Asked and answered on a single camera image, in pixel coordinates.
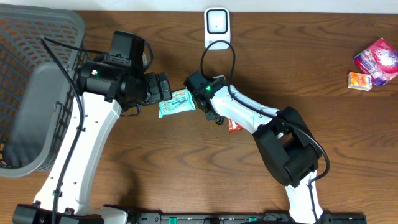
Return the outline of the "mint green wipes pack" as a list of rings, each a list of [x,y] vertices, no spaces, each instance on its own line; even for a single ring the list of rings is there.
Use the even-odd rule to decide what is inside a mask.
[[[172,93],[172,99],[159,103],[159,118],[195,110],[192,94],[185,88]]]

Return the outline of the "red orange chocolate bar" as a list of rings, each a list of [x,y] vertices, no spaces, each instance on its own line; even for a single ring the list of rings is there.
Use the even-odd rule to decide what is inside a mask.
[[[235,133],[244,129],[240,124],[236,123],[232,119],[228,118],[228,131],[229,133]]]

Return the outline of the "orange white tissue pack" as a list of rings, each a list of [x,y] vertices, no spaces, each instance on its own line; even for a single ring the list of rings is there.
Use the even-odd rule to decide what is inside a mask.
[[[347,75],[348,78],[348,88],[369,91],[372,88],[371,75],[350,72]]]

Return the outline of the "red purple pad pack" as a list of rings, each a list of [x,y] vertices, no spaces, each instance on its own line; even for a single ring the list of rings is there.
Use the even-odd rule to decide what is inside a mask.
[[[380,38],[354,57],[353,63],[371,76],[372,84],[383,86],[397,76],[397,50]]]

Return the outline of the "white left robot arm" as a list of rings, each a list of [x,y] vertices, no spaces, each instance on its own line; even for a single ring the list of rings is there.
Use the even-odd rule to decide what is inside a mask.
[[[13,223],[135,223],[117,205],[90,210],[93,178],[105,142],[121,113],[172,97],[168,75],[146,66],[89,61],[78,71],[80,89],[49,177],[31,205],[19,204]]]

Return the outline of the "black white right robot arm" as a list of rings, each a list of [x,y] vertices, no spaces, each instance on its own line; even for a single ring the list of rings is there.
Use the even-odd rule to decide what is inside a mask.
[[[265,167],[286,189],[292,219],[318,223],[323,210],[315,181],[320,178],[318,160],[326,154],[298,111],[268,108],[221,78],[188,78],[184,84],[207,119],[229,118],[252,134]]]

